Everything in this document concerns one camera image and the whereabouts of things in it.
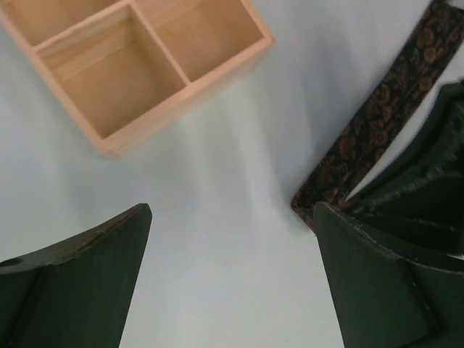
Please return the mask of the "dark paisley tie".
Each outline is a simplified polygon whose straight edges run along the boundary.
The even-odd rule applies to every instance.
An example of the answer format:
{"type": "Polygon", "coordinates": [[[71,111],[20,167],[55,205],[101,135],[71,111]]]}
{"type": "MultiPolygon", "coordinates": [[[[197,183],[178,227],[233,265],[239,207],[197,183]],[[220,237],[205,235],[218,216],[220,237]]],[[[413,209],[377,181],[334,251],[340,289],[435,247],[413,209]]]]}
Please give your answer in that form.
{"type": "Polygon", "coordinates": [[[316,203],[345,203],[462,44],[463,10],[447,1],[431,1],[381,82],[295,193],[291,208],[309,228],[316,203]]]}

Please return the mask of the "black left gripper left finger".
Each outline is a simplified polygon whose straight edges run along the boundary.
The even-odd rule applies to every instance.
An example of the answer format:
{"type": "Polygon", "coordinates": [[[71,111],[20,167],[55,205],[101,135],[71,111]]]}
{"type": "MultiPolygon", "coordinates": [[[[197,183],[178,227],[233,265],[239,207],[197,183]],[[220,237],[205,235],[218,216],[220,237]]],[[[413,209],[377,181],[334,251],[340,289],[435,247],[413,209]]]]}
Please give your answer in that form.
{"type": "Polygon", "coordinates": [[[151,222],[149,205],[137,204],[1,262],[1,346],[118,347],[151,222]]]}

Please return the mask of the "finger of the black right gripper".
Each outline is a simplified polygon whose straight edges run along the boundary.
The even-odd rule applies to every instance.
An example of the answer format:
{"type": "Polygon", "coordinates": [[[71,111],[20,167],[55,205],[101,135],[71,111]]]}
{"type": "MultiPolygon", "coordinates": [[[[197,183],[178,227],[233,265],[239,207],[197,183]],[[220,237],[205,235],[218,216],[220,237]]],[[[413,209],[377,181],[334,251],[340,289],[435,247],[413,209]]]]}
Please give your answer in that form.
{"type": "Polygon", "coordinates": [[[417,135],[346,212],[418,246],[463,253],[463,83],[440,88],[417,135]]]}

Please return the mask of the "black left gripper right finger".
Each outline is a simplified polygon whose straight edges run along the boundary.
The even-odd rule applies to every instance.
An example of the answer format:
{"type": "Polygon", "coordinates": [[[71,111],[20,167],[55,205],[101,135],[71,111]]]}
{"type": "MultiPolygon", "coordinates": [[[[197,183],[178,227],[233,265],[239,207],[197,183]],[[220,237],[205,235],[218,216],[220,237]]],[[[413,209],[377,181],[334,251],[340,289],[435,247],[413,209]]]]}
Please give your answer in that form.
{"type": "Polygon", "coordinates": [[[345,347],[462,347],[463,261],[320,202],[314,226],[345,347]]]}

